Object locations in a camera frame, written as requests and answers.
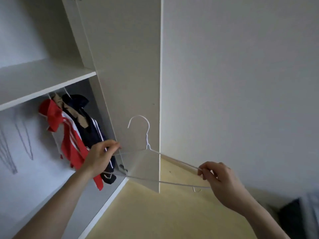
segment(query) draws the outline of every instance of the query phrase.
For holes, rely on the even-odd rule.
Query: shelf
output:
[[[0,111],[96,75],[78,58],[44,59],[0,69]]]

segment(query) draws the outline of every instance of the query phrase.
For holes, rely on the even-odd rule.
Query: wardrobe door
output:
[[[116,139],[122,151],[160,142],[161,0],[76,0]],[[159,180],[154,152],[122,156],[128,175]],[[136,180],[159,192],[159,184]]]

